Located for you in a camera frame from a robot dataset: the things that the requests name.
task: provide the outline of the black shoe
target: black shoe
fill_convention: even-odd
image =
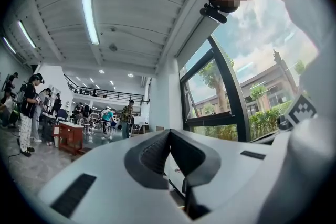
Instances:
[[[26,157],[30,157],[31,156],[31,153],[29,151],[22,151],[20,150],[20,153],[25,155]]]

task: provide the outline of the window frame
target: window frame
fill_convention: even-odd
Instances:
[[[205,55],[187,73],[185,73],[184,76],[180,78],[183,129],[190,131],[191,127],[197,126],[223,126],[236,124],[238,141],[249,142],[250,129],[247,108],[236,74],[234,73],[229,59],[215,36],[211,34],[207,40],[211,45],[211,49],[207,51]],[[188,82],[189,79],[196,75],[212,60],[215,60],[220,75],[222,76],[231,111],[188,119],[186,111],[187,104],[185,100],[185,96],[187,96],[186,82]],[[194,103],[192,104],[192,107],[197,115],[197,108],[194,106]]]

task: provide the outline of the green shrub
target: green shrub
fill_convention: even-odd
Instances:
[[[277,118],[279,115],[285,113],[290,104],[291,101],[288,101],[274,106],[265,112],[257,112],[255,115],[250,116],[251,140],[277,130]],[[236,141],[238,139],[236,125],[193,127],[192,132],[225,140]]]

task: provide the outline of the man in plaid shirt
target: man in plaid shirt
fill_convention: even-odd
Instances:
[[[132,112],[133,112],[133,105],[134,101],[130,100],[128,106],[125,106],[121,112],[120,115],[120,122],[121,122],[121,136],[122,139],[128,138],[128,133],[129,133],[129,123],[131,121],[131,118],[133,117]]]

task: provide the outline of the plaid shirt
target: plaid shirt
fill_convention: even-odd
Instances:
[[[131,118],[127,117],[126,114],[132,114],[133,107],[125,106],[121,112],[120,121],[122,122],[130,122]]]

